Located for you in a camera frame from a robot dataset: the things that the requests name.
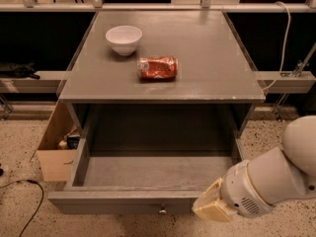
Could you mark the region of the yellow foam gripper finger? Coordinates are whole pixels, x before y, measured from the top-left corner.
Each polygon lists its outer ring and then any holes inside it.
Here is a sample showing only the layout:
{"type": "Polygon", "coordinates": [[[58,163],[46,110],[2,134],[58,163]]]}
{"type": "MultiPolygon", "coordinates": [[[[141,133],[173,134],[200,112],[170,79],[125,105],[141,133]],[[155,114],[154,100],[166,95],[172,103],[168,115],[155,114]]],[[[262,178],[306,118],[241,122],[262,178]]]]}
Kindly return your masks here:
{"type": "Polygon", "coordinates": [[[222,178],[217,179],[194,202],[192,211],[202,220],[230,222],[237,210],[232,208],[221,196],[222,178]]]}

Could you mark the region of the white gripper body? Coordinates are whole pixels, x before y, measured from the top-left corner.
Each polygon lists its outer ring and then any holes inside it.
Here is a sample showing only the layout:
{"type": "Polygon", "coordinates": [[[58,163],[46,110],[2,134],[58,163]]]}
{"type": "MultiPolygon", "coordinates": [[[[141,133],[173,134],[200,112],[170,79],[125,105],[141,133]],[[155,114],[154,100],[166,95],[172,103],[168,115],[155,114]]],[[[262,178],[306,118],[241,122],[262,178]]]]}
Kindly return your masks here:
{"type": "Polygon", "coordinates": [[[272,212],[275,207],[266,203],[256,191],[249,174],[249,163],[244,160],[227,171],[220,194],[240,216],[253,219],[272,212]]]}

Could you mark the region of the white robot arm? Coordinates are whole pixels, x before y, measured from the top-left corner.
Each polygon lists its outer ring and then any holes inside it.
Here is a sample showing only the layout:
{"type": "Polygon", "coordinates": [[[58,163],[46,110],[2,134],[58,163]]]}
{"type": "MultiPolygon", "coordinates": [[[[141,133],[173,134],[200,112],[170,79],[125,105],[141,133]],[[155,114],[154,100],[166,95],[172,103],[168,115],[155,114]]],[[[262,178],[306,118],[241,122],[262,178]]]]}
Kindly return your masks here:
{"type": "Polygon", "coordinates": [[[280,147],[243,160],[217,179],[193,204],[203,220],[256,218],[286,200],[316,198],[316,117],[292,121],[280,147]]]}

